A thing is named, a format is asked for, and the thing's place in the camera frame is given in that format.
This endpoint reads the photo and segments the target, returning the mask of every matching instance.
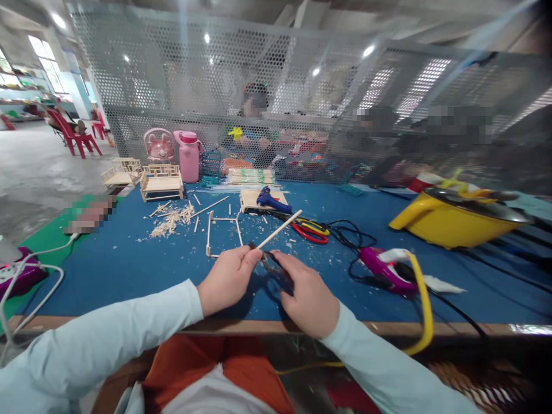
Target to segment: light blue sleeve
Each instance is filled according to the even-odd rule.
[[[341,302],[338,324],[321,342],[384,414],[481,413],[422,364],[372,333]]]
[[[97,383],[202,319],[199,294],[187,280],[47,331],[0,370],[0,411],[75,412],[75,402]]]

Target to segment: orange pants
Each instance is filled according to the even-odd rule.
[[[252,337],[175,335],[155,354],[142,384],[146,412],[159,413],[184,388],[223,363],[224,375],[280,414],[294,413],[288,393]]]

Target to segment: yellow scissors handle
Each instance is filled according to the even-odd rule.
[[[329,236],[329,230],[325,229],[318,223],[314,223],[313,221],[307,220],[305,218],[298,218],[297,221],[299,221],[302,226],[307,227],[312,231],[315,231],[324,236]]]

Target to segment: ceiling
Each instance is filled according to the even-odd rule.
[[[262,24],[295,25],[328,31],[373,33],[385,31],[394,39],[411,39],[420,43],[461,46],[464,38],[485,24],[500,19],[516,0],[305,0],[303,25],[298,24],[298,10],[303,0],[97,0],[124,3],[136,7],[186,14],[207,14],[253,21]],[[3,0],[0,6],[6,25],[38,30],[42,24],[53,25],[68,39],[76,41],[64,0]],[[6,10],[15,8],[15,13]],[[60,28],[52,14],[66,22]],[[489,46],[508,50],[533,24],[534,13],[528,11],[510,25],[509,31],[496,35]]]

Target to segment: yellow electric pot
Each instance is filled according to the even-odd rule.
[[[406,228],[446,249],[474,247],[530,224],[531,219],[502,204],[467,200],[450,190],[425,189],[389,226]]]

